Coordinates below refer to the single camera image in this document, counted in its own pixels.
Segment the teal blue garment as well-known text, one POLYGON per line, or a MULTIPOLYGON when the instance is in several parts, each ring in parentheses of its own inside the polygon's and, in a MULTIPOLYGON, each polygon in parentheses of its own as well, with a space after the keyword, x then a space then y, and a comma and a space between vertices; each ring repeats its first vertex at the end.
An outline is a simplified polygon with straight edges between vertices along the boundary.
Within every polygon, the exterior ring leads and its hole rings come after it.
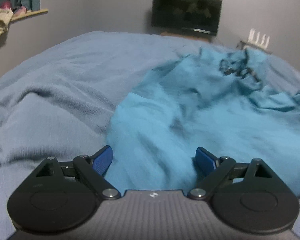
POLYGON ((189 191, 203 147, 263 159, 300 196, 300 81, 258 51, 202 49, 150 70, 117 106, 107 144, 106 180, 119 191, 189 191))

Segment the small router shelf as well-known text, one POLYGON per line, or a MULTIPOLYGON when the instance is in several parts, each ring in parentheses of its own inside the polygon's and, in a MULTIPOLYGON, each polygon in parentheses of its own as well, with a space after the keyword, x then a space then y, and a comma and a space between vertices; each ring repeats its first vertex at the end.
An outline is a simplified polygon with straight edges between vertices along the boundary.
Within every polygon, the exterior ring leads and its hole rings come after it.
POLYGON ((260 45, 260 44, 256 44, 254 42, 249 42, 249 41, 246 41, 246 40, 240 40, 236 46, 237 49, 240 49, 240 50, 244 50, 246 48, 253 48, 253 49, 257 49, 257 50, 260 50, 266 54, 269 54, 271 55, 272 52, 269 51, 267 48, 265 48, 264 46, 260 45))

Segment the white wifi router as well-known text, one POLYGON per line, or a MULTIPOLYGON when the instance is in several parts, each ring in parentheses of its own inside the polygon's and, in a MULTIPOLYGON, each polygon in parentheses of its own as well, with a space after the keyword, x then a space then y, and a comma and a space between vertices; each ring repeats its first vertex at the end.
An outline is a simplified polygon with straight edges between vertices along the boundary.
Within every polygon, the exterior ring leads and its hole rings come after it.
POLYGON ((252 44, 253 46, 257 46, 261 49, 267 50, 270 42, 270 36, 267 34, 263 34, 254 28, 251 28, 247 42, 249 44, 252 44))

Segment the wooden monitor desk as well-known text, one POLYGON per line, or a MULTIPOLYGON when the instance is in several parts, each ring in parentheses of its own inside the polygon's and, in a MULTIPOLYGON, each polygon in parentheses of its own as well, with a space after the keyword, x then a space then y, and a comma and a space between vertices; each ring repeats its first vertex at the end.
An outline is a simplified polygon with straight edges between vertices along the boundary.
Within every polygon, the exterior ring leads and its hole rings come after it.
POLYGON ((161 36, 169 36, 169 37, 179 37, 179 38, 185 38, 185 39, 188 39, 188 40, 203 41, 203 42, 211 43, 211 38, 210 37, 205 37, 205 36, 193 36, 193 35, 187 35, 187 34, 177 34, 177 33, 170 33, 168 31, 162 32, 160 35, 161 36))

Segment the wooden window sill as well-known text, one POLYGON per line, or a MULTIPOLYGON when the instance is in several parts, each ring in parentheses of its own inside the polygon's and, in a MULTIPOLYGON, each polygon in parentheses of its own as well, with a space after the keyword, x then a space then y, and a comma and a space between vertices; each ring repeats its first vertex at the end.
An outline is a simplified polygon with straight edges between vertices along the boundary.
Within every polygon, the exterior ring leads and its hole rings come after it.
POLYGON ((32 16, 36 16, 36 15, 46 14, 48 12, 49 12, 48 9, 40 9, 37 11, 23 12, 23 13, 20 13, 18 16, 14 15, 11 19, 11 22, 19 21, 23 18, 28 18, 28 17, 32 17, 32 16))

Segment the pink item on sill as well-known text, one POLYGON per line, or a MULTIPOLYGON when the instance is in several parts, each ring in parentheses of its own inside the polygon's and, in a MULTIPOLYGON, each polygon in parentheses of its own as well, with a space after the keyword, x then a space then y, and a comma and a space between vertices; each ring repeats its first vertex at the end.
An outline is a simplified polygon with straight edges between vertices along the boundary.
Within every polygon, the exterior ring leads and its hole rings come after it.
POLYGON ((12 10, 13 16, 15 16, 15 17, 21 16, 21 15, 27 13, 27 9, 26 9, 25 6, 23 6, 23 5, 13 6, 12 3, 8 0, 5 0, 5 1, 1 2, 0 8, 1 9, 7 9, 7 10, 10 9, 10 10, 12 10))

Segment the black flat screen monitor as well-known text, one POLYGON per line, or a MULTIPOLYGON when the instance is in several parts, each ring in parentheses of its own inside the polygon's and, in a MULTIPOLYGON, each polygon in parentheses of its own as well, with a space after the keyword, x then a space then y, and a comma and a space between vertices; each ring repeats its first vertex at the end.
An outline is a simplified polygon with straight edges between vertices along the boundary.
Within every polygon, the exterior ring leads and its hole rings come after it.
POLYGON ((216 36, 222 2, 222 0, 152 0, 151 25, 216 36))

